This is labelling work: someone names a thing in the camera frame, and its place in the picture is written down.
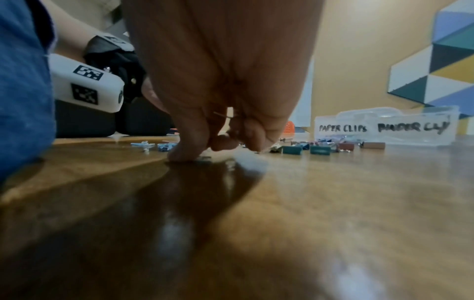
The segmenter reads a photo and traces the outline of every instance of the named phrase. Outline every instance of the plastic container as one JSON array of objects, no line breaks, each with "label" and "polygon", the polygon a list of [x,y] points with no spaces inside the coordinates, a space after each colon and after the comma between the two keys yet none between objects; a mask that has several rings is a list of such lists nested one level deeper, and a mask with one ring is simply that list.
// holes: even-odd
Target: plastic container
[{"label": "plastic container", "polygon": [[315,139],[345,135],[367,142],[443,146],[456,138],[458,106],[399,110],[392,107],[351,110],[315,118]]}]

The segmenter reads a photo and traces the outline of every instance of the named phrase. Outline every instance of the green triangle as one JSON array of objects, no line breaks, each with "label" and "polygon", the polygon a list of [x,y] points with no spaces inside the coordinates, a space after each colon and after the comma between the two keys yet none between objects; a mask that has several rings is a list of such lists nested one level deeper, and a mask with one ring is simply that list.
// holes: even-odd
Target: green triangle
[{"label": "green triangle", "polygon": [[425,101],[427,82],[428,76],[424,76],[412,83],[391,91],[390,94],[423,103]]},{"label": "green triangle", "polygon": [[474,25],[451,34],[436,44],[474,50]]}]

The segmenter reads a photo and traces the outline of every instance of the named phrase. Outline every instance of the wooden table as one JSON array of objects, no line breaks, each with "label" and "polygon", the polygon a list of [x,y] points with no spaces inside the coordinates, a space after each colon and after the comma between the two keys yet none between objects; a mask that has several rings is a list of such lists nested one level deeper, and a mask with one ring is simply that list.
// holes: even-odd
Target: wooden table
[{"label": "wooden table", "polygon": [[7,182],[0,299],[474,299],[472,140],[177,165],[129,143],[58,141]]}]

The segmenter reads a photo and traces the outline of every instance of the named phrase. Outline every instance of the blue shirt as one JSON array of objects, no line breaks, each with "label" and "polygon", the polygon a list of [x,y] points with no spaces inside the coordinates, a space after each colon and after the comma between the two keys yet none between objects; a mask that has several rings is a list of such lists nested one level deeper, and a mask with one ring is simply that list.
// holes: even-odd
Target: blue shirt
[{"label": "blue shirt", "polygon": [[0,0],[0,185],[54,141],[53,40],[39,0]]}]

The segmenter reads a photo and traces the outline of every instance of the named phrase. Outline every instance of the yellow wall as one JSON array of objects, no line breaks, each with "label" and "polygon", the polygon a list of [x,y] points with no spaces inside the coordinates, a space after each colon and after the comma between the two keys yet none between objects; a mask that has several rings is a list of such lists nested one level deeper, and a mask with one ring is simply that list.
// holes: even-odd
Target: yellow wall
[{"label": "yellow wall", "polygon": [[431,43],[435,13],[454,0],[326,0],[315,49],[312,118],[416,102],[387,93],[395,63]]}]

